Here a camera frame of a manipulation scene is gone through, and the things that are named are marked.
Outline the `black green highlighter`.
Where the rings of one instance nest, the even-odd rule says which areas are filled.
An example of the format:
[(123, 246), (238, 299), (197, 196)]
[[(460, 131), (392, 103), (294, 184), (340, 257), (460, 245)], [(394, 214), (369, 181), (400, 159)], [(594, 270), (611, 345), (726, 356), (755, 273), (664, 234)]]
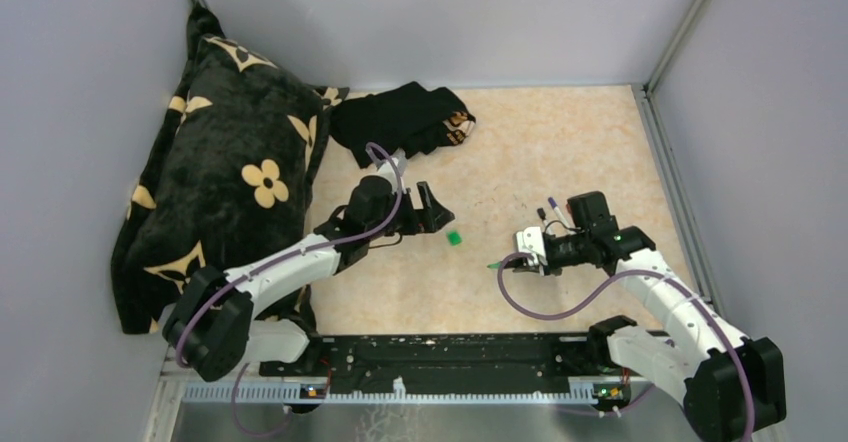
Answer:
[(501, 270), (501, 269), (507, 270), (507, 269), (513, 268), (513, 265), (514, 264), (512, 262), (502, 262), (501, 261), (501, 262), (495, 262), (495, 263), (488, 264), (486, 267), (488, 269), (492, 269), (492, 270)]

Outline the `green small cap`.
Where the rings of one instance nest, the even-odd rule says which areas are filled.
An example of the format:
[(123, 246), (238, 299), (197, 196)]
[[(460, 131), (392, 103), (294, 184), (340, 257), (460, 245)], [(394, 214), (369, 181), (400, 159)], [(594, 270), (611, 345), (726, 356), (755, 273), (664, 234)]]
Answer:
[(451, 246), (457, 246), (463, 242), (463, 239), (458, 231), (452, 230), (446, 234), (447, 240)]

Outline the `white pen with clip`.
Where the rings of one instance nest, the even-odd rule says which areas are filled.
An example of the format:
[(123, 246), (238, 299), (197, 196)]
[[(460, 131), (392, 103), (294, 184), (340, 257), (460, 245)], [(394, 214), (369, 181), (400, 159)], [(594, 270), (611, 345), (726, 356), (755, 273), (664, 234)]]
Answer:
[(557, 201), (556, 201), (553, 197), (549, 197), (549, 198), (548, 198), (548, 203), (549, 203), (549, 205), (550, 205), (550, 207), (551, 207), (551, 209), (552, 209), (553, 213), (555, 214), (556, 219), (557, 219), (557, 220), (558, 220), (561, 224), (563, 224), (566, 228), (570, 228), (570, 227), (571, 227), (571, 223), (569, 222), (568, 218), (566, 217), (565, 213), (563, 212), (563, 210), (561, 209), (561, 207), (560, 207), (560, 205), (557, 203)]

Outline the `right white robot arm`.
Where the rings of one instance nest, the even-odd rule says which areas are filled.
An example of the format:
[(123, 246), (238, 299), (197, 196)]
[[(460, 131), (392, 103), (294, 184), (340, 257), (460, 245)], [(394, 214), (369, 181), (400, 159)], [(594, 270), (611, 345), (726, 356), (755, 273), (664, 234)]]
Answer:
[[(536, 320), (571, 317), (613, 285), (626, 289), (661, 323), (662, 341), (626, 316), (591, 327), (589, 366), (600, 374), (633, 371), (673, 398), (702, 441), (748, 441), (787, 416), (784, 358), (769, 338), (757, 340), (718, 314), (670, 268), (654, 241), (636, 227), (620, 227), (600, 191), (549, 202), (558, 221), (573, 225), (557, 236), (540, 226), (515, 235), (516, 250), (497, 266), (498, 288), (516, 311)], [(577, 306), (555, 314), (534, 312), (507, 291), (506, 270), (558, 275), (592, 265), (608, 276)]]

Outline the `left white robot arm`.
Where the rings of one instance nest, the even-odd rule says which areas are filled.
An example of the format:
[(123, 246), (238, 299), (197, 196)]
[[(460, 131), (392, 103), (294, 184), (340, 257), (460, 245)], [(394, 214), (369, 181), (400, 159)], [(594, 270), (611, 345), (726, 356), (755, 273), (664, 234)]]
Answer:
[(163, 336), (174, 348), (177, 364), (206, 382), (253, 362), (283, 362), (302, 376), (314, 372), (321, 350), (313, 335), (298, 322), (265, 323), (260, 314), (359, 262), (377, 238), (437, 233), (454, 221), (454, 213), (427, 183), (416, 188), (419, 207), (402, 182), (366, 176), (347, 204), (293, 246), (241, 267), (196, 270), (164, 324)]

